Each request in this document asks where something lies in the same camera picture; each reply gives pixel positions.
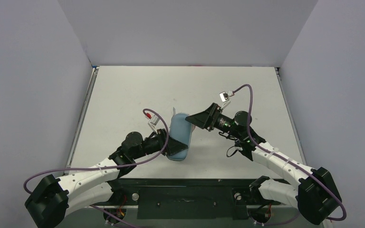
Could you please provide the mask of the grey umbrella sleeve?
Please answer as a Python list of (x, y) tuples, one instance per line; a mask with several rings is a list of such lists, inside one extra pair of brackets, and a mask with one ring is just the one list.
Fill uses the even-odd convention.
[(177, 112), (175, 107), (173, 107), (173, 116), (171, 118), (169, 129), (170, 136), (173, 139), (186, 144), (188, 148), (172, 155), (168, 155), (167, 158), (171, 161), (183, 161), (188, 155), (192, 133), (195, 126), (185, 120), (187, 116), (189, 116), (189, 114)]

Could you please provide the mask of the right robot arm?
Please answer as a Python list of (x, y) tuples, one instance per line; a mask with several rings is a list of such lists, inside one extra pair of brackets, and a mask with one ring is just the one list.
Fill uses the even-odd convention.
[(249, 185), (253, 200), (259, 204), (279, 202), (293, 208), (310, 223), (319, 225), (337, 208), (346, 210), (331, 173), (304, 165), (273, 147), (251, 128), (251, 115), (239, 111), (233, 118), (222, 113), (222, 108), (211, 104), (206, 110), (189, 115), (185, 120), (192, 125), (212, 131), (217, 129), (226, 138), (233, 138), (236, 151), (249, 160), (273, 171), (284, 182), (261, 176)]

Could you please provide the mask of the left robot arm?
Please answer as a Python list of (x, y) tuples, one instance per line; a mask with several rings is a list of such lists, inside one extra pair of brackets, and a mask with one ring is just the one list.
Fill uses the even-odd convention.
[(61, 177), (52, 174), (41, 179), (25, 202), (25, 207), (39, 228), (54, 228), (76, 210), (108, 201), (114, 190), (109, 182), (125, 176), (136, 166), (136, 159), (160, 153), (164, 156), (184, 153), (189, 148), (192, 131), (168, 132), (158, 129), (143, 138), (130, 132), (120, 147), (90, 168), (72, 168)]

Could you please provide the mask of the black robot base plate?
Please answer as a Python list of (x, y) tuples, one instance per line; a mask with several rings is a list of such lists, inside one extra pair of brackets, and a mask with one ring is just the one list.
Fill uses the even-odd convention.
[(247, 219), (277, 201), (250, 190), (254, 179), (132, 179), (109, 181), (111, 195), (96, 203), (105, 209), (136, 209), (138, 219)]

